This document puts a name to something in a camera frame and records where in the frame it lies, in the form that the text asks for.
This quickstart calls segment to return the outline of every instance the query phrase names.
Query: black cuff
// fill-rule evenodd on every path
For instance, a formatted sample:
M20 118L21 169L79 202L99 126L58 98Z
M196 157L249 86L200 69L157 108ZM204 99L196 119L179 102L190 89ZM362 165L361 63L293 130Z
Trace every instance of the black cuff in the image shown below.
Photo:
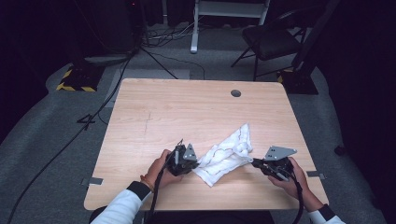
M319 208L318 211L322 214L323 218L326 221L329 221L330 219L335 217L335 213L332 211L332 209L326 203L324 204L323 207Z
M132 182L127 189L135 193L142 201L149 195L149 193L151 193L151 190L147 185L137 181Z

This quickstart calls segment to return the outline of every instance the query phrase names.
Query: person's left hand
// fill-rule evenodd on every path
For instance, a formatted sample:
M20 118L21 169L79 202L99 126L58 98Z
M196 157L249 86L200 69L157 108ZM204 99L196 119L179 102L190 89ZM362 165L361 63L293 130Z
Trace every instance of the person's left hand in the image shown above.
M163 168L166 161L166 156L171 153L170 150L165 149L160 158L156 159L154 163L148 168L148 173L146 174L147 181L154 186L155 180L157 179L158 173ZM183 178L183 175L174 176L168 169L163 170L163 177L161 178L160 188L166 187L168 184L179 182Z

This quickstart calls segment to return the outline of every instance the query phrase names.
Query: chair backrest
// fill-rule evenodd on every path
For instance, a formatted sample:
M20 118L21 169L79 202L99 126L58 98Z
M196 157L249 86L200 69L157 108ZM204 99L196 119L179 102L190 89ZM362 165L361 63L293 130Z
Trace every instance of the chair backrest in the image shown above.
M323 14L325 6L306 7L295 9L279 16L275 20L265 24L265 32L275 30L292 29L295 27L313 27L318 18Z

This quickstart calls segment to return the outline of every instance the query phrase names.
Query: person's arm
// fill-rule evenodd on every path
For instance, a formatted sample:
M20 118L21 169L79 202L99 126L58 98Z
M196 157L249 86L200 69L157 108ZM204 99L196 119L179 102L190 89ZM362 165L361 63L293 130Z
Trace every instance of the person's arm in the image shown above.
M141 182L134 181L125 190L123 190L107 208L93 220L93 224L97 223L133 223L134 216L139 211L140 206L144 203L147 197L151 194L153 184L158 176L158 173L165 164L166 156L170 153L169 150L164 150L161 157L154 161L148 168L148 173ZM163 178L160 182L160 188L167 186L170 183L178 182L182 176L173 176L167 169L163 171Z
M289 157L291 164L293 165L293 171L296 175L297 181L300 183L303 189L303 201L304 207L308 212L309 217L315 224L336 224L344 223L341 219L335 215L330 209L329 205L323 204L317 196L309 189L308 183L303 169L297 164L296 160ZM291 197L298 199L297 188L293 181L280 181L273 176L268 176L268 179L275 185L284 189Z

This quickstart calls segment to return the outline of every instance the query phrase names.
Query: crumpled white cloth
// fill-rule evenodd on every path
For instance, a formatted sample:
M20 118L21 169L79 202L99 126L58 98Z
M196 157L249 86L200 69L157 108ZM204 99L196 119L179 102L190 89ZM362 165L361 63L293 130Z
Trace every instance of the crumpled white cloth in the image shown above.
M246 123L218 146L214 145L206 155L198 160L200 164L193 171L207 185L213 187L225 174L239 166L252 162L253 159L248 155L252 149L249 127Z

